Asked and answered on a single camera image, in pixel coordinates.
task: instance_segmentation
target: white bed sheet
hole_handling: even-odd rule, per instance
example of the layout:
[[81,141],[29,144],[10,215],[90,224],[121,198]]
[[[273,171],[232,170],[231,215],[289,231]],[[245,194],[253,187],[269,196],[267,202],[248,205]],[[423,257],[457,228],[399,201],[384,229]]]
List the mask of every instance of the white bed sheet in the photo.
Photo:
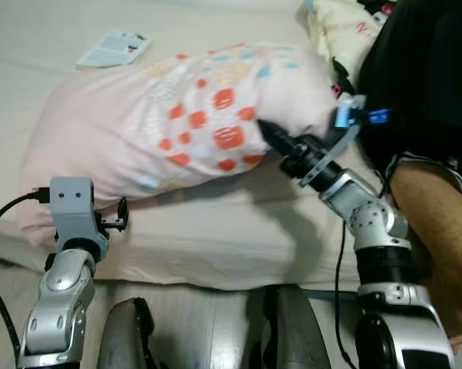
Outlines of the white bed sheet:
[[[153,38],[148,62],[264,39],[307,47],[301,9],[301,0],[0,0],[0,207],[18,195],[22,156],[49,92],[108,31]],[[339,162],[378,184],[356,148]],[[114,235],[97,278],[332,289],[341,222],[277,166],[272,155],[246,175],[131,204],[130,229]],[[345,290],[357,287],[351,245]],[[0,258],[41,270],[53,250],[22,241],[13,212],[0,223]]]

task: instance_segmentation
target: robotic arm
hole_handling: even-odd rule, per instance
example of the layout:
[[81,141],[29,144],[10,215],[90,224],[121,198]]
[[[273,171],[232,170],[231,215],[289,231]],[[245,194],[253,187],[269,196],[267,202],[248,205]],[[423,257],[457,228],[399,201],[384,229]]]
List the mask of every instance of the robotic arm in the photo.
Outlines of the robotic arm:
[[86,311],[94,297],[95,265],[108,252],[106,229],[123,230],[128,207],[108,223],[94,211],[88,178],[54,178],[49,201],[57,228],[58,252],[39,283],[39,300],[29,315],[18,357],[19,368],[79,368]]
[[285,156],[281,170],[318,191],[355,237],[363,311],[355,334],[360,368],[448,369],[454,357],[427,290],[417,283],[405,218],[362,178],[333,161],[359,132],[353,123],[361,116],[379,119],[379,114],[388,113],[340,109],[337,119],[350,127],[330,151],[310,135],[292,138],[273,123],[259,125],[268,144]]

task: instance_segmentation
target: wooden floor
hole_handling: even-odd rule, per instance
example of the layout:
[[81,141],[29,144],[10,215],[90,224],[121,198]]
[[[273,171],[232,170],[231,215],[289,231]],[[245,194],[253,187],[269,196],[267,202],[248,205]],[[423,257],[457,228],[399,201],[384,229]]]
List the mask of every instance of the wooden floor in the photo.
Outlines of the wooden floor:
[[[0,264],[0,292],[18,331],[37,300],[40,275],[23,268]],[[264,319],[262,290],[209,291],[188,286],[161,287],[128,282],[97,282],[95,299],[88,309],[88,327],[81,368],[96,368],[98,347],[111,307],[127,298],[143,297],[155,320],[155,348],[170,369],[245,369],[251,349],[259,344]],[[334,337],[331,301],[311,298],[333,369],[347,368]],[[357,308],[341,305],[344,345],[356,359],[352,334]],[[462,368],[462,352],[457,359]],[[12,349],[0,318],[0,369],[14,368]]]

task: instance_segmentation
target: fabric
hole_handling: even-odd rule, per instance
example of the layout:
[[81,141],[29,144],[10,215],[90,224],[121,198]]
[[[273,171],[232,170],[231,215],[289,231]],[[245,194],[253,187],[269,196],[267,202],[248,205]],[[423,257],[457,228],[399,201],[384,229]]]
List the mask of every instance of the fabric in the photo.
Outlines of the fabric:
[[380,173],[410,151],[462,175],[462,1],[399,2],[364,63],[359,92],[366,109],[401,114],[361,132]]
[[[0,0],[0,208],[20,195],[23,161],[48,96],[78,73],[78,58],[111,30],[153,40],[137,61],[145,65],[264,39],[310,48],[297,21],[306,18],[303,3]],[[128,229],[111,233],[96,278],[225,290],[283,283],[333,289],[341,219],[311,189],[281,173],[280,162],[270,153],[242,175],[130,201]],[[379,189],[355,145],[338,162]],[[115,209],[103,213],[111,218]],[[355,291],[351,245],[347,236],[340,289]],[[42,272],[55,250],[53,238],[39,246],[23,238],[15,209],[0,220],[0,258]]]
[[330,62],[334,92],[337,97],[352,95],[362,61],[396,2],[314,0],[308,4],[311,44]]
[[454,169],[454,163],[447,163],[437,161],[432,158],[428,158],[421,155],[414,155],[409,151],[395,155],[391,159],[390,164],[386,167],[386,170],[384,171],[384,176],[382,176],[382,178],[391,178],[391,175],[393,175],[394,170],[397,168],[398,165],[408,162],[427,163],[436,165],[437,167],[444,169],[451,177],[453,177],[455,183],[458,183],[460,186],[462,186],[462,176]]
[[[291,135],[325,136],[336,102],[319,61],[259,42],[82,73],[46,103],[22,192],[86,176],[105,208],[248,171],[267,151],[257,118]],[[47,205],[21,204],[18,221],[33,244],[54,234]]]

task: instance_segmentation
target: red dot pattern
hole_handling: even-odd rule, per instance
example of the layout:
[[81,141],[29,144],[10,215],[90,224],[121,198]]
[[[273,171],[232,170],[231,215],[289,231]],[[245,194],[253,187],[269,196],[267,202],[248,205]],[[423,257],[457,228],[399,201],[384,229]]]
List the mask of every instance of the red dot pattern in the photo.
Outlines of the red dot pattern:
[[[214,54],[215,50],[209,50],[208,54]],[[176,55],[178,60],[184,60],[188,58],[186,54]],[[200,78],[195,82],[196,88],[206,88],[208,86],[208,81],[204,78]],[[218,91],[212,98],[213,108],[216,110],[223,110],[230,108],[235,103],[234,89],[224,88]],[[186,108],[183,104],[174,106],[169,110],[168,117],[170,119],[179,119],[183,118],[186,115]],[[256,119],[256,108],[248,106],[242,108],[237,113],[238,118],[241,121],[252,121]],[[208,122],[208,116],[205,111],[195,111],[188,115],[188,125],[191,129],[203,128]],[[179,141],[183,145],[188,145],[192,141],[192,136],[190,132],[183,132],[179,135]],[[244,144],[245,136],[244,131],[238,125],[233,127],[225,127],[216,130],[213,134],[214,143],[221,150],[228,150],[232,148],[237,148]],[[163,138],[159,141],[159,148],[162,151],[170,151],[173,149],[173,143],[169,138]],[[262,160],[263,155],[246,155],[241,160],[245,165],[257,165]],[[179,153],[175,155],[168,156],[168,160],[177,164],[177,165],[188,165],[191,162],[191,157],[185,153]],[[217,166],[224,172],[230,172],[236,169],[237,163],[233,159],[224,159],[217,163]]]

